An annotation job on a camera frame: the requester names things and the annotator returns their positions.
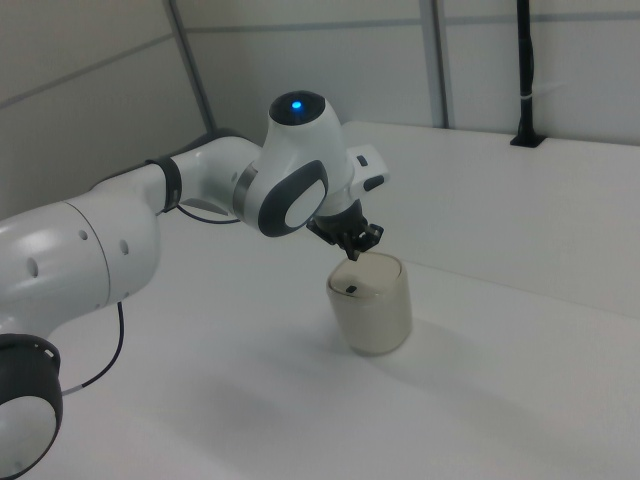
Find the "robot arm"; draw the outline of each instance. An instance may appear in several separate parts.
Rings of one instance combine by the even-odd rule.
[[[373,147],[346,149],[333,108],[311,92],[279,97],[269,117],[262,149],[220,138],[0,222],[0,480],[37,463],[60,427],[59,356],[44,339],[151,280],[162,212],[196,200],[270,237],[307,225],[352,260],[379,242],[360,205],[388,179]]]

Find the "white cup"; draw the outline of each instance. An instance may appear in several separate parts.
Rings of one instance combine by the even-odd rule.
[[[359,354],[380,355],[411,333],[407,269],[381,253],[344,260],[327,279],[327,294],[342,334]]]

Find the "black cable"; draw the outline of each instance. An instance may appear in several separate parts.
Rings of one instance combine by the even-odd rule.
[[[113,358],[111,358],[111,361],[107,364],[106,367],[102,369],[100,373],[98,373],[96,376],[94,376],[90,380],[87,380],[86,382],[81,383],[80,385],[77,385],[73,388],[69,388],[64,392],[62,392],[63,397],[65,395],[69,395],[70,393],[77,392],[78,390],[82,390],[83,388],[88,387],[92,383],[98,381],[100,378],[102,378],[102,376],[105,373],[107,373],[111,369],[111,367],[113,367],[114,363],[116,363],[116,360],[118,360],[118,357],[120,356],[120,351],[122,350],[122,344],[124,342],[124,313],[122,311],[122,302],[118,302],[118,320],[120,324],[120,336],[118,338],[118,347],[116,348],[116,352],[113,354]]]
[[[180,210],[182,213],[184,213],[187,217],[193,218],[194,220],[198,220],[199,222],[210,223],[212,225],[230,225],[232,223],[240,222],[240,220],[238,220],[237,218],[235,220],[209,220],[207,218],[198,217],[197,215],[194,215],[191,212],[187,212],[180,205],[178,205],[176,208]]]

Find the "table surface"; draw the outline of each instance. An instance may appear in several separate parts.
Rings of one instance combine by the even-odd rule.
[[[640,321],[408,263],[414,331],[352,353],[307,232],[160,217],[122,355],[65,397],[25,479],[636,479]],[[115,307],[51,337],[61,383],[99,371]]]

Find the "black cable holder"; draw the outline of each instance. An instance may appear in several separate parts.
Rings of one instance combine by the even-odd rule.
[[[520,62],[520,123],[511,145],[536,148],[546,138],[533,129],[533,42],[529,0],[518,2],[518,56]]]

